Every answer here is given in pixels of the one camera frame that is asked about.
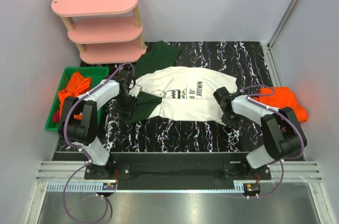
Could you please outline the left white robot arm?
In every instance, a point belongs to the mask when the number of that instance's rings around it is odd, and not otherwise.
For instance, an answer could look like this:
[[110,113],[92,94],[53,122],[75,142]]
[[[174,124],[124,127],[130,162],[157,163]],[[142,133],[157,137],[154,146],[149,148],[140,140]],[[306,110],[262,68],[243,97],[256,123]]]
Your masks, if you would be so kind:
[[134,86],[134,72],[122,70],[78,97],[67,97],[59,121],[59,135],[71,147],[84,152],[91,164],[106,166],[110,154],[97,136],[98,111],[114,100],[118,112],[130,117],[137,102],[137,98],[129,94]]

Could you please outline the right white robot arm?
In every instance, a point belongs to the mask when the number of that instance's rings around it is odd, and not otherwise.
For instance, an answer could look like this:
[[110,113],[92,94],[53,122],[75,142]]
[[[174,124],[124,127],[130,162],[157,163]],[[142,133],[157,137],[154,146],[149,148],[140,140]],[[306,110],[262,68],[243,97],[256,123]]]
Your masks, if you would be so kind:
[[250,152],[242,165],[244,170],[256,170],[282,159],[298,159],[307,145],[307,139],[294,110],[278,109],[262,104],[243,91],[230,93],[225,87],[213,94],[222,110],[222,122],[236,128],[240,118],[247,118],[261,127],[263,145]]

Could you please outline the white and green t-shirt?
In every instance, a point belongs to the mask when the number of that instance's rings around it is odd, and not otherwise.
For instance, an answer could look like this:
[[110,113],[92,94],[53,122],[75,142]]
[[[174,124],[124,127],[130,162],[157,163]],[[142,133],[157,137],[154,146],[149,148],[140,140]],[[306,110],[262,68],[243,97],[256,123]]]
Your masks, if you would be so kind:
[[120,115],[125,124],[154,117],[222,123],[222,110],[213,94],[221,87],[236,92],[236,78],[204,67],[176,66],[180,52],[159,41],[138,59],[136,85],[130,91],[137,103],[131,115]]

